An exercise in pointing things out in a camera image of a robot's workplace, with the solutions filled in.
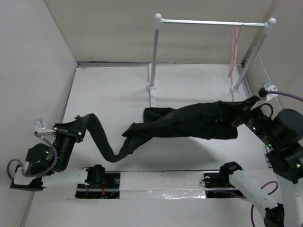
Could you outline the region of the black trousers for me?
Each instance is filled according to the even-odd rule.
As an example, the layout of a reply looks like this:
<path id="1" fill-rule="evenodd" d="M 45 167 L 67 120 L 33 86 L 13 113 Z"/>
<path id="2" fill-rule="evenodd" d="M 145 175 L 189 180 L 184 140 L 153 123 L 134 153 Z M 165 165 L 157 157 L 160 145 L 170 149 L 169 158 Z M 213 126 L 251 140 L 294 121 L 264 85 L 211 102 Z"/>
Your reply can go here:
<path id="1" fill-rule="evenodd" d="M 145 108 L 143 122 L 132 123 L 122 134 L 125 141 L 117 155 L 110 147 L 101 122 L 95 114 L 77 116 L 75 122 L 84 131 L 89 131 L 103 158 L 115 163 L 153 138 L 235 139 L 238 137 L 236 121 L 244 116 L 251 105 L 248 101 L 217 101 L 188 105 L 179 109 Z"/>

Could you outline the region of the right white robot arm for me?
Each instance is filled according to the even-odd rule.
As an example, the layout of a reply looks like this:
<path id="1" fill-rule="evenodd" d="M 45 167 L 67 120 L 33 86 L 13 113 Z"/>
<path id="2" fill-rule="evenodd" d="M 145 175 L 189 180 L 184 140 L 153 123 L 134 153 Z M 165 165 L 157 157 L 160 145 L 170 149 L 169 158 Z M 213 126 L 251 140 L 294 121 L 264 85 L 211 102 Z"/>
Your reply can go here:
<path id="1" fill-rule="evenodd" d="M 283 203 L 269 197 L 253 185 L 236 162 L 220 167 L 219 181 L 233 185 L 254 205 L 267 227 L 301 227 L 303 225 L 303 116 L 292 109 L 281 110 L 274 119 L 260 107 L 238 104 L 243 110 L 231 125 L 247 126 L 270 150 L 266 155 L 280 186 Z"/>

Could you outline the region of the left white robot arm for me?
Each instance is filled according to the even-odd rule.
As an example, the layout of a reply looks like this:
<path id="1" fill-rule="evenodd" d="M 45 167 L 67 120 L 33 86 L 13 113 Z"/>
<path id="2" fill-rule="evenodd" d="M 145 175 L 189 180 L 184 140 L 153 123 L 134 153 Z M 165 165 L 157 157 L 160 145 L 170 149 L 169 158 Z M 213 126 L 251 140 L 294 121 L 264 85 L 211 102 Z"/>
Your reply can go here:
<path id="1" fill-rule="evenodd" d="M 36 120 L 35 130 L 34 135 L 43 143 L 28 150 L 25 163 L 18 163 L 11 189 L 38 192 L 62 184 L 98 188 L 106 183 L 105 169 L 101 165 L 66 171 L 75 143 L 84 139 L 86 123 L 58 123 L 48 129 L 42 120 Z"/>

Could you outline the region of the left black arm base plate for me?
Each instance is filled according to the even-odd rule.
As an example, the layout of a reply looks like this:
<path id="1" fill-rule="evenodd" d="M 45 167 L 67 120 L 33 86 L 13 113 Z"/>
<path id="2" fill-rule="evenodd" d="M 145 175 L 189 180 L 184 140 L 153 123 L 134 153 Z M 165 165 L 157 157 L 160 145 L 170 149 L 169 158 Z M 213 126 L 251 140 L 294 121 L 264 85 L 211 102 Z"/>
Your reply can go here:
<path id="1" fill-rule="evenodd" d="M 119 199 L 120 172 L 106 172 L 102 185 L 78 184 L 75 192 L 77 199 Z"/>

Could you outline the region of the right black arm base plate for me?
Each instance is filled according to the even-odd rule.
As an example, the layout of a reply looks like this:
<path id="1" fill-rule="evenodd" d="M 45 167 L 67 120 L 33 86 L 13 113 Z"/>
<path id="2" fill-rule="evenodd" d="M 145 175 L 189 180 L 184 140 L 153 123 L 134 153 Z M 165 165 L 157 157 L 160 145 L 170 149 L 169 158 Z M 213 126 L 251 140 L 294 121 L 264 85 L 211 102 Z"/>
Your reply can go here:
<path id="1" fill-rule="evenodd" d="M 230 183 L 220 180 L 218 172 L 204 173 L 204 179 L 200 182 L 200 185 L 205 188 L 205 195 L 208 199 L 246 198 L 242 192 Z"/>

